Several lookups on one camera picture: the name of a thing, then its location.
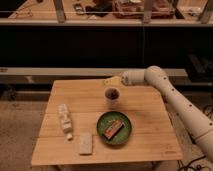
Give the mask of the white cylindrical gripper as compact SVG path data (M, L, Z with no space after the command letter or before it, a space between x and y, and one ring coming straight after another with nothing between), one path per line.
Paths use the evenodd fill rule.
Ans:
M143 85L145 83L144 71L128 70L121 75L121 78L119 76L113 76L103 81L103 83L107 86L118 86L121 82L126 86Z

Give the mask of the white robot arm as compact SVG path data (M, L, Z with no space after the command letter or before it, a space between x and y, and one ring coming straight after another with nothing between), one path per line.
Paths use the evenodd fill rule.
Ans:
M107 86L150 85L157 89L179 114L182 123L203 154L213 163L213 121L172 85L162 68L150 66L146 69L127 70L105 79L103 83Z

